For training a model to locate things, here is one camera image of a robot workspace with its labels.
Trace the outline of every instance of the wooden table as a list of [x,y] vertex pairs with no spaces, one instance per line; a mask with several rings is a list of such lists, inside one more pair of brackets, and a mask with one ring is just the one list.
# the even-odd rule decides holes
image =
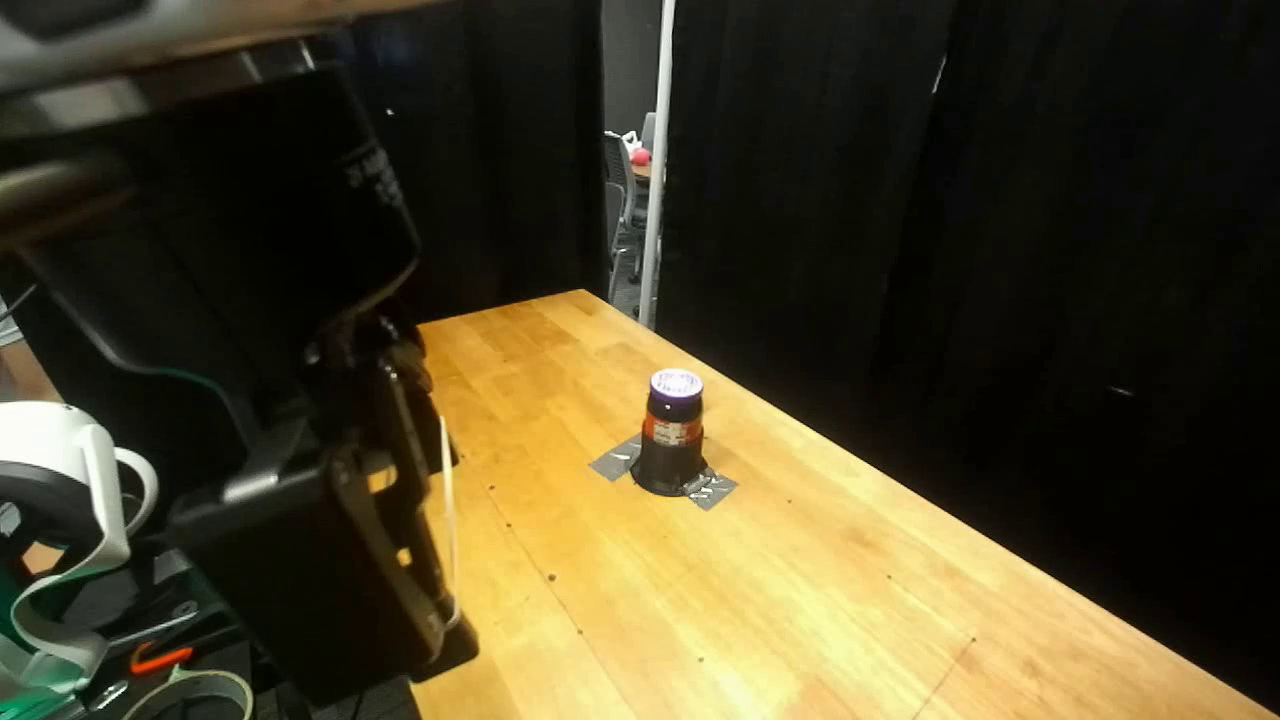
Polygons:
[[[1269,717],[589,293],[425,334],[484,642],[425,717]],[[589,466],[666,363],[740,480],[714,513]]]

